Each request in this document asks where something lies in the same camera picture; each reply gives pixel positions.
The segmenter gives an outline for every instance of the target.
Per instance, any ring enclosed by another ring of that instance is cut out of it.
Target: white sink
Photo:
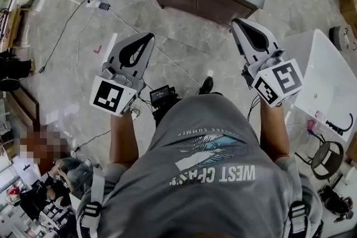
[[[350,113],[355,123],[357,79],[329,38],[314,30],[287,37],[280,47],[288,57],[296,59],[304,77],[295,106],[324,125],[328,120],[347,128],[351,124]],[[341,138],[347,142],[352,131],[353,127]]]

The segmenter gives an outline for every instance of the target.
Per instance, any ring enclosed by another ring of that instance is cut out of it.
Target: black shoe
[[[206,77],[200,88],[199,95],[208,94],[212,91],[212,89],[213,89],[213,78],[211,76],[208,76]]]

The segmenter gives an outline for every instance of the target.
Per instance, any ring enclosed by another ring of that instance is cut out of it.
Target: power strip
[[[85,6],[86,8],[98,8],[101,3],[99,0],[88,0]]]

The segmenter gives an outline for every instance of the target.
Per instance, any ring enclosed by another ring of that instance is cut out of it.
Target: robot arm
[[[278,47],[271,31],[247,19],[234,19],[231,28],[238,51],[246,60],[242,76],[270,107],[302,89],[303,77],[296,60],[284,62],[285,51]]]
[[[140,33],[115,44],[102,73],[96,76],[90,105],[122,117],[145,88],[142,81],[155,45],[152,33]]]

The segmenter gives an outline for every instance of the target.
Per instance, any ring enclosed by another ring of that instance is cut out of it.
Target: strap buckle
[[[101,209],[102,205],[98,201],[87,204],[81,216],[80,226],[91,228],[93,225],[97,224],[100,219],[99,215]]]
[[[87,204],[84,208],[84,215],[97,217],[102,210],[102,205],[98,201]]]
[[[293,234],[301,233],[307,229],[307,207],[301,201],[295,201],[289,211],[291,230]]]

